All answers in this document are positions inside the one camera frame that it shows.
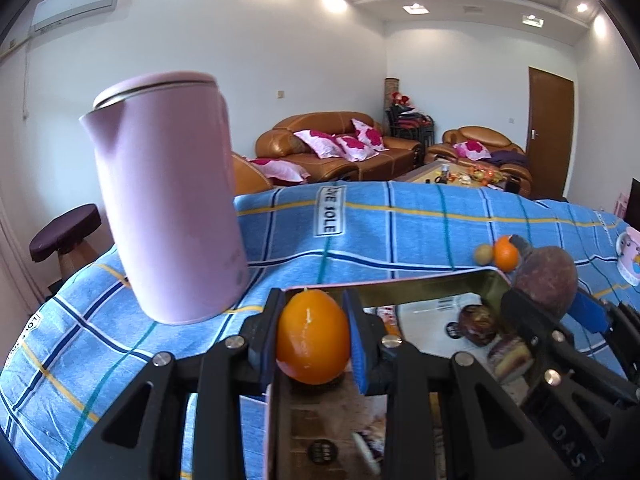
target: wooden door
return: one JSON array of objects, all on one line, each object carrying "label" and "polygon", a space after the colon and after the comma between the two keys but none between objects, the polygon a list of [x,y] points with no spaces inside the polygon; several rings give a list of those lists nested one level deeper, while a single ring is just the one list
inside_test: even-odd
[{"label": "wooden door", "polygon": [[529,67],[531,198],[562,198],[574,137],[574,82]]}]

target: ceiling vent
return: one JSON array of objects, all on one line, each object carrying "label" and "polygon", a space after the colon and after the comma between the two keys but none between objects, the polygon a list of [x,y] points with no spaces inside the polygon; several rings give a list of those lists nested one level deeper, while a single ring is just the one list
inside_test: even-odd
[{"label": "ceiling vent", "polygon": [[484,7],[476,5],[463,5],[462,10],[465,14],[484,14]]}]

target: pink mug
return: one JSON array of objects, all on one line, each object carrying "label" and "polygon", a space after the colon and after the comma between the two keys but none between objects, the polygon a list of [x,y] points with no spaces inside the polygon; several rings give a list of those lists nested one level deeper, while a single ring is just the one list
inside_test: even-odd
[{"label": "pink mug", "polygon": [[618,270],[632,286],[640,285],[640,232],[627,227],[616,240]]}]

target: small round fruit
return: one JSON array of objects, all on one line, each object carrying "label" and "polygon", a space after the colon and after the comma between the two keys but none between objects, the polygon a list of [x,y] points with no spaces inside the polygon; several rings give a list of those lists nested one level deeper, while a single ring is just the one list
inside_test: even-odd
[{"label": "small round fruit", "polygon": [[458,314],[458,330],[478,346],[487,346],[498,333],[498,322],[490,308],[467,305]]},{"label": "small round fruit", "polygon": [[322,290],[297,293],[278,320],[276,361],[280,370],[305,384],[325,384],[349,361],[349,321]]},{"label": "small round fruit", "polygon": [[508,237],[501,237],[494,244],[494,262],[503,272],[511,272],[518,266],[518,250]]},{"label": "small round fruit", "polygon": [[479,266],[489,265],[494,259],[494,248],[489,244],[481,244],[474,251],[474,260]]}]

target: air conditioner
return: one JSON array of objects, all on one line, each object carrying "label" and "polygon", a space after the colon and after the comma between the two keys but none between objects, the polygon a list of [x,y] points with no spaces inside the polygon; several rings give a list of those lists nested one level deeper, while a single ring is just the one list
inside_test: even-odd
[{"label": "air conditioner", "polygon": [[36,6],[30,34],[45,32],[51,25],[61,25],[98,12],[115,9],[118,0],[44,0]]}]

